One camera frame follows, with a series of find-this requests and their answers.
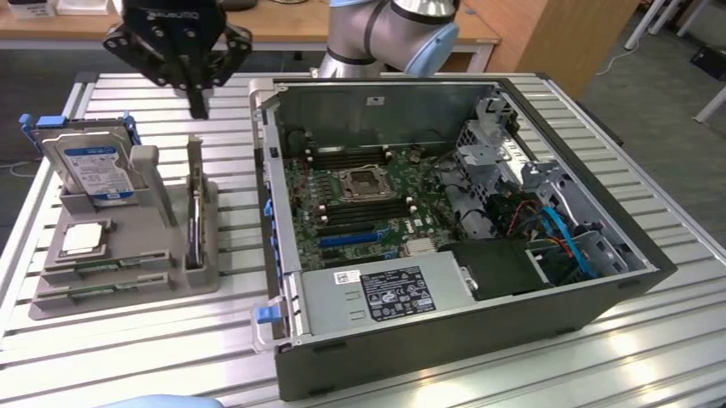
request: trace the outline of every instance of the wooden cabinet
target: wooden cabinet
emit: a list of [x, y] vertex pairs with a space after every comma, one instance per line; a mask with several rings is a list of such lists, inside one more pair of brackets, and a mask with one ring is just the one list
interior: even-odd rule
[[578, 97], [639, 0], [466, 0], [502, 37], [487, 71], [544, 72]]

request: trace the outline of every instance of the power supply label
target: power supply label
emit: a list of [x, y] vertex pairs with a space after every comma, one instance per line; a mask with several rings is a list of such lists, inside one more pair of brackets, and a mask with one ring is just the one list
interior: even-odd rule
[[435, 310], [431, 291], [418, 266], [360, 275], [360, 285], [375, 321]]

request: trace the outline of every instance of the gray plastic stand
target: gray plastic stand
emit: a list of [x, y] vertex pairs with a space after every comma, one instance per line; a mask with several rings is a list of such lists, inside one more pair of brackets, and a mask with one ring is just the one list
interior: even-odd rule
[[[204, 266], [185, 267], [187, 185], [164, 187], [157, 149], [133, 146], [132, 167], [148, 188], [135, 190], [137, 205], [96, 207], [87, 195], [61, 193], [64, 210], [49, 244], [29, 316], [34, 320], [216, 291], [216, 184], [204, 179]], [[99, 245], [68, 253], [64, 239], [76, 224], [101, 226]]]

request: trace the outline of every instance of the aluminum rail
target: aluminum rail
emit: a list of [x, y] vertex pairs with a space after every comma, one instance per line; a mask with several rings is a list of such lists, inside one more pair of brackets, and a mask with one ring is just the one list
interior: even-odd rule
[[[56, 319], [28, 317], [59, 215], [59, 179], [41, 166], [0, 260], [0, 405], [85, 407], [143, 394], [216, 397], [225, 406], [718, 406], [726, 395], [724, 251], [556, 85], [508, 74], [679, 271], [618, 304], [582, 331], [285, 404], [271, 354], [255, 354], [249, 308], [265, 299], [247, 83], [211, 99], [211, 120], [136, 74], [100, 75], [67, 114], [129, 110], [144, 144], [160, 148], [164, 182], [188, 173], [185, 141], [204, 140], [204, 169], [220, 186], [219, 292]], [[471, 75], [487, 78], [490, 75]], [[522, 123], [527, 146], [547, 148]]]

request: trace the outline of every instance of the motherboard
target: motherboard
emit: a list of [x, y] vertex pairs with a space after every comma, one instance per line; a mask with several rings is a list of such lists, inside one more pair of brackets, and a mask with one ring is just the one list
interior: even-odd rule
[[462, 229], [435, 169], [447, 153], [376, 146], [285, 161], [303, 270], [427, 252]]

